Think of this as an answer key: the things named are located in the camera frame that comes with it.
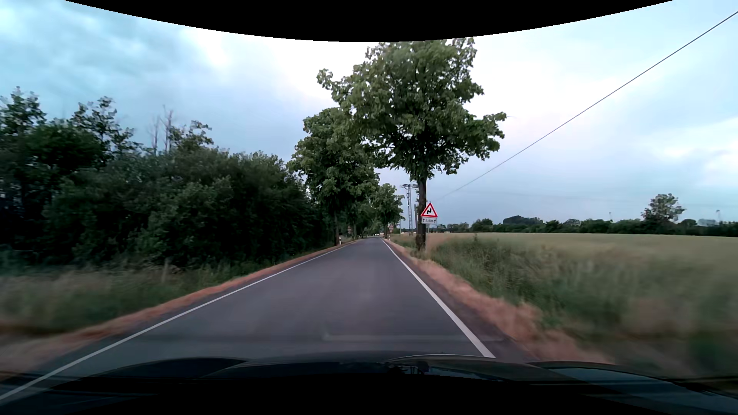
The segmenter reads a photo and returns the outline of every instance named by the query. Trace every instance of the sky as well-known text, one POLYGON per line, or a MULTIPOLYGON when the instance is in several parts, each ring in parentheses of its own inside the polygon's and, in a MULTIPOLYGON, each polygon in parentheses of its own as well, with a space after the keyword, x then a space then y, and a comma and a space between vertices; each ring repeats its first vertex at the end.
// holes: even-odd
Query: sky
MULTIPOLYGON (((673 193, 682 219, 738 220, 738 16, 463 189, 738 9, 674 0, 532 30, 475 37, 466 108, 505 112, 500 150, 428 182, 439 223, 633 219, 673 193)), ((0 0, 0 95, 39 95, 51 117, 114 98, 149 143, 153 119, 213 127, 216 145, 291 158, 303 119, 336 105, 320 69, 348 75, 372 43, 262 38, 186 27, 61 0, 0 0)), ((404 171, 378 171, 400 188, 404 171)))

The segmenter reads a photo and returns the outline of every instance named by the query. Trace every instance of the triangular road sign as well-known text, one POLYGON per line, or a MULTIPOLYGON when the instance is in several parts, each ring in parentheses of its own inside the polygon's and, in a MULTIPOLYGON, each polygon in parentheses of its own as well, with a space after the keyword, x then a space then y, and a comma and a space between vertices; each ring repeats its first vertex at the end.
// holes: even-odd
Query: triangular road sign
POLYGON ((425 207, 425 210, 423 210, 423 213, 421 213, 420 216, 423 216, 424 218, 438 218, 438 214, 435 212, 433 203, 428 202, 428 206, 425 207))

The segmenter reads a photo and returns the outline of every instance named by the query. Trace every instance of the white road line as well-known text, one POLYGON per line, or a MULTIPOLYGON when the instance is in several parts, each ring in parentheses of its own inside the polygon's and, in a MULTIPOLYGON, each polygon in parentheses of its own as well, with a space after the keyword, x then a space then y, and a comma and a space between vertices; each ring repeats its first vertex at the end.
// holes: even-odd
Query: white road line
POLYGON ((125 339, 122 339, 122 340, 118 340, 117 342, 115 342, 115 343, 113 343, 113 344, 111 344, 111 345, 109 345, 109 346, 103 347, 102 349, 100 349, 100 350, 98 350, 98 351, 94 351, 94 352, 92 352, 92 353, 90 353, 90 354, 88 354, 88 355, 86 355, 86 356, 84 356, 84 357, 80 357, 79 359, 75 360, 74 362, 71 362, 71 363, 67 363, 66 365, 64 365, 64 366, 61 366, 60 368, 58 368, 58 369, 55 369, 55 370, 53 370, 53 371, 51 371, 51 372, 49 372, 49 373, 45 374, 44 376, 40 376, 40 377, 37 377, 37 378, 35 378, 34 380, 31 380, 30 382, 28 382, 28 383, 26 383, 26 384, 24 384, 24 385, 21 385, 21 386, 19 386, 19 387, 15 388, 15 389, 13 389, 12 391, 8 391, 8 392, 6 392, 6 393, 4 393, 4 394, 0 395, 0 400, 3 400, 3 399, 5 399, 5 398, 7 398, 7 397, 9 397, 9 396, 12 396, 12 395, 14 395, 14 394, 17 394, 18 392, 20 392, 20 391, 23 391, 24 389, 26 389, 26 388, 29 388, 30 386, 33 386, 33 385, 35 385, 36 383, 39 383, 39 382, 40 382, 40 381, 42 381, 42 380, 46 380, 46 379, 49 379, 50 377, 52 377, 52 376, 55 376, 56 374, 59 374, 59 373, 61 373, 62 371, 65 371, 65 370, 67 370, 68 368, 71 368, 72 366, 75 366, 75 365, 77 365, 77 364, 79 364, 79 363, 82 363, 82 362, 84 362, 85 360, 88 360, 88 359, 89 359, 90 357, 95 357, 95 356, 99 355, 100 353, 103 353, 104 351, 108 351, 108 350, 110 350, 110 349, 114 348, 115 346, 119 346, 119 345, 121 345, 121 344, 123 344, 123 343, 125 343, 125 342, 127 342, 127 341, 129 341, 129 340, 131 340, 131 339, 133 339, 133 338, 135 338, 135 337, 139 337, 140 335, 142 335, 142 334, 144 334, 144 333, 146 333, 146 332, 150 332, 151 330, 154 330, 154 329, 155 329, 156 327, 159 327, 159 326, 163 326, 164 324, 166 324, 166 323, 169 323, 170 321, 172 321, 172 320, 175 320, 175 319, 177 319, 177 318, 180 318, 180 317, 181 317, 181 316, 183 316, 183 315, 186 315, 186 314, 190 314, 191 312, 193 312, 193 311, 195 311, 195 310, 197 310, 197 309, 201 309, 202 307, 204 307, 204 306, 206 306, 206 305, 208 305, 208 304, 212 304, 212 303, 215 303, 216 301, 218 301, 218 300, 221 300, 222 298, 226 298, 227 296, 229 296, 229 295, 232 295, 232 294, 235 294, 235 293, 237 293, 237 292, 239 292, 239 291, 241 291, 241 290, 243 290, 243 289, 249 288, 249 287, 250 287, 250 286, 252 286, 252 285, 256 285, 256 284, 259 284, 259 283, 260 283, 260 282, 262 282, 262 281, 266 281, 266 280, 270 279, 271 277, 274 277, 274 276, 276 276, 276 275, 279 275, 279 274, 281 274, 282 272, 285 272, 285 271, 289 271, 289 270, 291 270, 292 268, 295 268, 295 267, 299 267, 299 266, 300 266, 300 265, 302 265, 302 264, 307 264, 308 262, 310 262, 310 261, 312 261, 312 260, 314 260, 314 259, 318 259, 318 258, 320 258, 321 256, 324 256, 324 255, 328 255, 329 253, 333 253, 333 252, 336 252, 336 251, 338 251, 338 250, 341 250, 341 249, 343 249, 343 248, 345 248, 345 247, 347 247, 347 246, 348 246, 348 245, 343 245, 343 246, 341 246, 341 247, 339 247, 339 248, 337 248, 337 249, 335 249, 335 250, 332 250, 332 251, 328 251, 327 253, 323 253, 323 254, 320 254, 320 255, 318 255, 318 256, 316 256, 316 257, 310 258, 310 259, 309 259, 309 260, 307 260, 307 261, 303 261, 303 262, 300 262, 300 263, 299 263, 299 264, 297 264, 297 265, 293 265, 293 266, 291 266, 290 268, 287 268, 286 270, 281 270, 280 272, 276 272, 276 273, 274 273, 274 274, 271 274, 270 276, 268 276, 268 277, 266 277, 266 278, 263 278, 263 279, 261 279, 261 280, 259 280, 259 281, 256 281, 256 282, 252 282, 251 284, 249 284, 249 285, 247 285, 247 286, 245 286, 245 287, 241 287, 241 288, 239 288, 239 289, 235 289, 235 290, 233 290, 233 291, 229 292, 229 293, 228 293, 228 294, 226 294, 226 295, 221 295, 220 297, 218 297, 218 298, 216 298, 216 299, 214 299, 214 300, 210 300, 210 301, 206 302, 205 304, 201 304, 201 305, 199 305, 199 306, 197 306, 197 307, 193 307, 193 308, 191 308, 191 309, 189 309, 189 310, 187 310, 187 311, 185 311, 185 312, 181 312, 181 313, 179 313, 179 314, 175 315, 175 316, 174 316, 174 317, 172 317, 172 318, 168 318, 167 320, 164 320, 164 321, 162 321, 161 323, 157 323, 157 324, 154 324, 153 326, 151 326, 151 327, 149 327, 149 328, 147 328, 147 329, 143 329, 143 330, 141 330, 140 332, 137 332, 136 334, 130 335, 130 336, 126 337, 125 339))
POLYGON ((415 277, 415 279, 418 280, 418 282, 420 283, 420 285, 422 285, 423 288, 425 288, 425 290, 428 291, 428 294, 430 294, 430 296, 433 297, 433 299, 435 300, 435 302, 438 303, 438 305, 441 306, 442 309, 444 309, 444 311, 446 312, 446 314, 448 314, 449 317, 451 317, 451 320, 454 320, 454 323, 456 323, 456 325, 458 326, 458 328, 461 329, 461 331, 466 335, 466 338, 468 338, 469 341, 471 341, 472 344, 474 344, 474 346, 476 346, 477 350, 479 350, 479 352, 482 354, 482 356, 484 356, 484 357, 494 357, 494 354, 492 354, 492 352, 489 351, 489 349, 487 348, 487 346, 484 346, 484 343, 482 343, 479 340, 479 338, 474 333, 472 333, 472 330, 469 330, 469 327, 467 327, 466 324, 464 324, 463 321, 461 321, 461 319, 453 311, 451 311, 451 309, 433 292, 433 290, 431 290, 430 287, 427 286, 423 282, 423 280, 420 279, 420 277, 418 277, 418 274, 415 274, 415 271, 413 271, 413 269, 411 269, 410 267, 408 267, 407 264, 405 264, 405 261, 402 261, 402 258, 400 258, 395 253, 395 251, 392 249, 392 247, 387 242, 384 242, 384 244, 387 245, 387 249, 390 250, 390 252, 392 253, 392 255, 394 255, 395 258, 397 258, 397 260, 400 261, 405 266, 405 268, 407 268, 407 270, 410 271, 411 274, 413 274, 413 277, 415 277))

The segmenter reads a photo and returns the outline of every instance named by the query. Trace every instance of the asphalt road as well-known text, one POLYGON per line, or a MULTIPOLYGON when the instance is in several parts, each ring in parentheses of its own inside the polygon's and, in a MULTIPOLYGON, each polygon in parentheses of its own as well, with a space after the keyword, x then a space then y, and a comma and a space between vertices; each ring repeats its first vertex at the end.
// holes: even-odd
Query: asphalt road
MULTIPOLYGON (((56 375, 82 377, 182 357, 256 359, 395 350, 510 355, 509 341, 499 333, 497 337, 473 333, 473 326, 470 329, 461 322, 463 315, 457 317, 434 298, 433 288, 427 289, 416 275, 381 239, 362 239, 177 317, 56 375)), ((121 339, 94 345, 45 370, 58 369, 115 340, 121 339)))

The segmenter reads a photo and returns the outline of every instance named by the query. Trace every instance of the red and white sign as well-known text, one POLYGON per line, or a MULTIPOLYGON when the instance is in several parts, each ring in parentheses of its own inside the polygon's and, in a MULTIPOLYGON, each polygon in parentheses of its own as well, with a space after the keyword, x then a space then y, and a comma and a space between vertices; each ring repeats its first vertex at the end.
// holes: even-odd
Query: red and white sign
POLYGON ((425 210, 423 210, 420 216, 424 218, 438 218, 438 213, 436 213, 433 203, 428 202, 428 206, 425 207, 425 210))

